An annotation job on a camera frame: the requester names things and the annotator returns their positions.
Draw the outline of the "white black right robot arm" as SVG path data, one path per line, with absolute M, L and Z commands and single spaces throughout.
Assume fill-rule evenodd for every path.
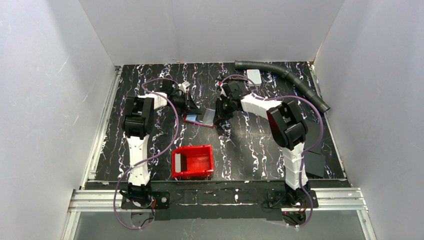
M 308 182 L 306 172 L 301 169 L 302 153 L 308 126 L 294 102 L 267 100 L 248 90 L 241 81 L 230 80 L 219 84 L 220 95 L 215 101 L 213 123 L 218 125 L 242 111 L 268 120 L 271 135 L 282 148 L 285 184 L 292 190 L 304 188 Z

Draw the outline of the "red plastic bin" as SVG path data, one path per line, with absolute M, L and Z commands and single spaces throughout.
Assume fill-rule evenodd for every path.
M 206 179 L 215 171 L 213 148 L 209 145 L 178 147 L 172 152 L 171 177 Z

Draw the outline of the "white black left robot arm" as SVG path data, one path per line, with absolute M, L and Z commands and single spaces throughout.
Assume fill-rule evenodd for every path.
M 150 134 L 154 126 L 154 112 L 167 105 L 176 113 L 180 109 L 184 114 L 201 116 L 205 108 L 196 105 L 189 82 L 177 83 L 170 78 L 158 78 L 161 81 L 159 91 L 141 86 L 145 95 L 127 96 L 125 100 L 122 129 L 129 147 L 130 170 L 128 183 L 146 187 L 150 182 L 147 149 Z

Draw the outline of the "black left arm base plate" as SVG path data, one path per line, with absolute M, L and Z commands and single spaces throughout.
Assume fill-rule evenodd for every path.
M 129 185 L 127 189 L 120 190 L 122 196 L 122 209 L 168 209 L 170 193 L 168 191 L 153 191 L 150 186 Z

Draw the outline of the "black credit card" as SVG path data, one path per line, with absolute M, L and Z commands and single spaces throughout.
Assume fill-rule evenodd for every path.
M 198 114 L 196 120 L 206 126 L 214 125 L 215 109 L 205 108 L 201 114 Z

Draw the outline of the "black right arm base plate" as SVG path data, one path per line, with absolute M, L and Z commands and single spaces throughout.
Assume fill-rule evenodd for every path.
M 266 209 L 294 208 L 298 211 L 319 207 L 318 197 L 314 190 L 308 191 L 310 197 L 301 189 L 299 190 L 299 196 L 294 196 L 283 190 L 267 191 L 262 206 Z

